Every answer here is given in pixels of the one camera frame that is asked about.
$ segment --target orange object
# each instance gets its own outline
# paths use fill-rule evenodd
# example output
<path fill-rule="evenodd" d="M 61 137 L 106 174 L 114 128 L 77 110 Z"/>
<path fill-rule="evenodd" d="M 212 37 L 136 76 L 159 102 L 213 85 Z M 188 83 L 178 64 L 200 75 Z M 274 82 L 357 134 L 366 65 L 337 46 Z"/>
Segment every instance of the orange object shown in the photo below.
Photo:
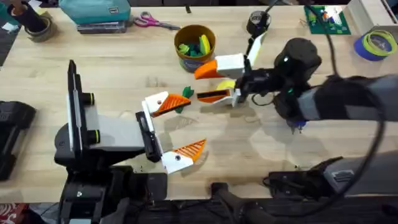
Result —
<path fill-rule="evenodd" d="M 212 60 L 202 65 L 201 67 L 195 70 L 195 79 L 202 78 L 223 78 L 224 76 L 220 75 L 217 72 L 217 61 Z"/>
<path fill-rule="evenodd" d="M 160 106 L 160 108 L 154 113 L 154 116 L 157 117 L 169 111 L 175 110 L 180 107 L 188 106 L 190 104 L 191 101 L 186 97 L 177 94 L 169 94 L 166 100 Z"/>
<path fill-rule="evenodd" d="M 203 149 L 205 148 L 205 143 L 206 139 L 203 139 L 187 146 L 174 149 L 173 152 L 176 152 L 183 156 L 187 156 L 191 158 L 193 162 L 195 162 L 199 158 L 200 154 L 203 152 Z"/>
<path fill-rule="evenodd" d="M 204 103 L 216 102 L 226 96 L 229 96 L 229 90 L 216 90 L 197 94 L 198 100 Z"/>

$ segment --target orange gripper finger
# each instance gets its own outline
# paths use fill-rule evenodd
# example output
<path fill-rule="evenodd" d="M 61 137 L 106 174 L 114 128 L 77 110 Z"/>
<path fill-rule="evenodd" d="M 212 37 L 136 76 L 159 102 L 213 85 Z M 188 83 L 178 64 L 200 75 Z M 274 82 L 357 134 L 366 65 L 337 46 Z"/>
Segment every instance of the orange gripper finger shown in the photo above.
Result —
<path fill-rule="evenodd" d="M 195 79 L 202 78 L 223 78 L 224 76 L 220 75 L 217 72 L 217 61 L 212 60 L 202 65 L 201 67 L 195 70 Z"/>

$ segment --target cup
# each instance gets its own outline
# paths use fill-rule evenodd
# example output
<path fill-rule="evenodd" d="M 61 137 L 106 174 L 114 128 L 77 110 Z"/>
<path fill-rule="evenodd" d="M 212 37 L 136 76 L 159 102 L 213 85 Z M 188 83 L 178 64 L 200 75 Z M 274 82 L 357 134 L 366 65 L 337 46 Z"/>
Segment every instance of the cup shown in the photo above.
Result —
<path fill-rule="evenodd" d="M 190 57 L 184 55 L 178 50 L 180 44 L 199 44 L 199 37 L 205 34 L 210 43 L 210 51 L 200 57 Z M 188 72 L 195 72 L 198 67 L 201 67 L 206 62 L 212 59 L 214 48 L 216 47 L 216 37 L 214 33 L 207 27 L 201 25 L 189 25 L 180 29 L 174 37 L 175 51 L 179 57 L 180 65 Z"/>
<path fill-rule="evenodd" d="M 14 26 L 19 25 L 18 21 L 7 13 L 7 6 L 2 2 L 0 2 L 0 17 Z"/>

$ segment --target wooden tabletop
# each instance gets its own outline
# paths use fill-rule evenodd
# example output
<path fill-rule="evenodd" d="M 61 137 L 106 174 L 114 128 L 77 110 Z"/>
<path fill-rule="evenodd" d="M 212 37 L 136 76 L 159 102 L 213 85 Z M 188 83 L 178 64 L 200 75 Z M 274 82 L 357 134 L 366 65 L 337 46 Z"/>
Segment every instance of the wooden tabletop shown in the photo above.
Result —
<path fill-rule="evenodd" d="M 132 13 L 150 11 L 160 21 L 186 26 L 201 24 L 216 35 L 215 54 L 244 52 L 249 34 L 245 26 L 252 11 L 266 7 L 134 8 Z M 59 9 L 49 9 L 60 32 L 36 44 L 24 31 L 18 35 L 0 71 L 1 100 L 17 100 L 37 109 L 24 139 L 11 179 L 0 183 L 0 202 L 57 202 L 65 183 L 65 168 L 54 162 L 54 137 L 67 122 L 68 61 L 74 59 L 83 89 L 96 95 L 101 114 L 135 119 L 144 97 L 168 91 L 181 94 L 185 86 L 196 92 L 214 90 L 220 79 L 194 80 L 178 64 L 173 40 L 175 31 L 160 27 L 131 27 L 126 34 L 81 35 L 75 24 Z M 323 59 L 311 84 L 321 84 L 331 74 L 330 52 L 324 35 L 311 35 L 301 25 L 302 6 L 276 6 L 272 23 L 259 53 L 256 67 L 270 68 L 285 43 L 294 37 L 313 41 Z M 346 12 L 350 29 L 357 34 Z M 344 77 L 375 77 L 396 70 L 397 55 L 383 62 L 368 62 L 357 56 L 357 35 L 334 35 L 338 70 Z M 270 171 L 303 169 L 335 157 L 361 157 L 368 150 L 376 124 L 366 121 L 317 121 L 302 134 L 292 135 L 272 105 L 258 107 L 248 102 L 242 108 L 214 109 L 195 97 L 181 115 L 169 112 L 154 119 L 165 150 L 207 138 L 197 163 L 169 175 L 168 198 L 208 198 L 212 182 L 229 183 L 240 197 L 269 197 L 261 185 Z M 395 150 L 398 126 L 389 124 L 380 151 Z M 163 172 L 160 163 L 145 155 L 122 162 L 138 172 Z"/>

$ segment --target cable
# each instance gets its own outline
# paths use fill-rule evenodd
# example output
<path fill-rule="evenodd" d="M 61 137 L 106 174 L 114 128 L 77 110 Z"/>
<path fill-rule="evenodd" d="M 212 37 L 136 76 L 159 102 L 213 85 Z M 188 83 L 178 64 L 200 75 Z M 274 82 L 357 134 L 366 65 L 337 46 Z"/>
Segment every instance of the cable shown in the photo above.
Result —
<path fill-rule="evenodd" d="M 254 97 L 256 97 L 257 95 L 258 95 L 258 93 L 253 94 L 253 95 L 251 96 L 251 101 L 252 101 L 256 106 L 267 106 L 267 105 L 270 105 L 270 104 L 274 101 L 274 97 L 275 97 L 275 93 L 272 92 L 272 100 L 271 100 L 270 102 L 264 103 L 264 104 L 258 104 L 258 103 L 254 100 Z"/>
<path fill-rule="evenodd" d="M 40 216 L 44 215 L 46 212 L 48 212 L 52 207 L 54 207 L 54 205 L 58 204 L 59 202 L 55 202 L 52 205 L 50 205 L 48 208 L 46 208 L 41 214 Z"/>
<path fill-rule="evenodd" d="M 374 93 L 372 93 L 370 90 L 368 90 L 365 86 L 362 86 L 360 84 L 353 83 L 350 81 L 344 81 L 344 82 L 348 82 L 348 83 L 363 87 L 369 100 L 375 105 L 375 108 L 377 108 L 378 126 L 376 129 L 376 136 L 375 136 L 375 138 L 373 138 L 371 147 L 369 148 L 369 151 L 366 154 L 365 159 L 362 161 L 361 165 L 357 168 L 354 176 L 349 180 L 349 182 L 347 184 L 345 184 L 344 187 L 341 190 L 339 190 L 339 192 L 337 192 L 335 195 L 330 197 L 325 203 L 319 205 L 317 208 L 314 208 L 313 210 L 310 210 L 310 211 L 307 211 L 307 212 L 304 212 L 301 214 L 272 213 L 270 215 L 273 215 L 275 217 L 306 217 L 306 216 L 313 215 L 315 213 L 318 213 L 318 212 L 326 209 L 327 207 L 329 207 L 330 205 L 335 203 L 338 199 L 340 199 L 341 197 L 344 197 L 345 193 L 347 193 L 347 191 L 355 183 L 357 183 L 357 181 L 362 177 L 363 173 L 365 172 L 365 170 L 368 168 L 369 164 L 371 163 L 371 161 L 372 161 L 374 155 L 376 154 L 377 149 L 381 143 L 382 137 L 384 135 L 384 131 L 386 128 L 386 122 L 385 122 L 386 112 L 384 110 L 383 105 L 381 105 L 379 98 Z"/>
<path fill-rule="evenodd" d="M 326 38 L 328 39 L 328 44 L 329 44 L 329 49 L 330 49 L 330 57 L 331 57 L 331 67 L 333 69 L 333 75 L 340 77 L 340 75 L 337 72 L 337 65 L 336 65 L 336 54 L 335 54 L 335 47 L 333 46 L 333 42 L 331 41 L 330 34 L 328 32 L 328 29 L 326 28 L 325 22 L 321 19 L 321 17 L 318 15 L 317 12 L 315 12 L 314 8 L 309 5 L 307 0 L 298 0 L 299 2 L 302 2 L 304 6 L 309 9 L 316 17 L 317 21 L 322 25 L 322 29 L 325 32 Z"/>
<path fill-rule="evenodd" d="M 228 205 L 224 202 L 224 200 L 221 197 L 218 197 L 218 199 L 221 202 L 221 204 L 223 205 L 223 207 L 225 208 L 226 214 L 227 214 L 231 224 L 235 224 L 235 219 L 234 219 L 234 217 L 232 215 L 231 210 L 228 208 Z"/>
<path fill-rule="evenodd" d="M 277 214 L 277 213 L 270 214 L 275 217 L 306 217 L 309 215 L 313 215 L 315 213 L 318 213 L 318 212 L 326 209 L 330 205 L 334 204 L 341 197 L 344 197 L 345 193 L 347 193 L 347 191 L 350 188 L 352 188 L 352 186 L 355 183 L 357 183 L 357 181 L 362 177 L 364 171 L 368 168 L 375 153 L 377 152 L 377 149 L 381 143 L 381 140 L 384 135 L 385 128 L 386 128 L 385 127 L 386 112 L 384 111 L 384 107 L 381 105 L 379 98 L 374 93 L 372 93 L 370 90 L 368 90 L 365 86 L 362 86 L 360 84 L 353 83 L 353 82 L 350 82 L 350 81 L 340 78 L 340 75 L 337 72 L 335 48 L 333 46 L 333 42 L 331 41 L 331 37 L 326 28 L 325 23 L 322 21 L 321 17 L 317 14 L 317 12 L 314 10 L 314 8 L 309 5 L 307 0 L 299 0 L 299 1 L 302 2 L 305 5 L 305 7 L 308 8 L 317 17 L 317 21 L 322 25 L 323 31 L 325 32 L 326 38 L 328 40 L 329 48 L 330 48 L 333 76 L 339 78 L 339 80 L 341 82 L 349 82 L 354 85 L 359 85 L 363 88 L 363 90 L 366 92 L 366 95 L 368 96 L 369 100 L 372 101 L 373 105 L 377 109 L 378 125 L 377 125 L 377 129 L 376 129 L 376 136 L 374 137 L 374 139 L 372 141 L 372 144 L 369 148 L 368 153 L 366 154 L 365 159 L 362 161 L 361 165 L 357 168 L 354 176 L 349 180 L 349 182 L 347 184 L 344 185 L 344 187 L 339 192 L 337 192 L 334 196 L 330 197 L 325 203 L 319 205 L 317 208 L 314 208 L 313 210 L 310 210 L 310 211 L 307 211 L 307 212 L 304 212 L 301 214 Z"/>
<path fill-rule="evenodd" d="M 275 0 L 273 3 L 271 3 L 268 8 L 264 11 L 264 14 L 268 14 L 268 12 L 276 5 L 276 3 L 279 2 L 279 0 Z"/>

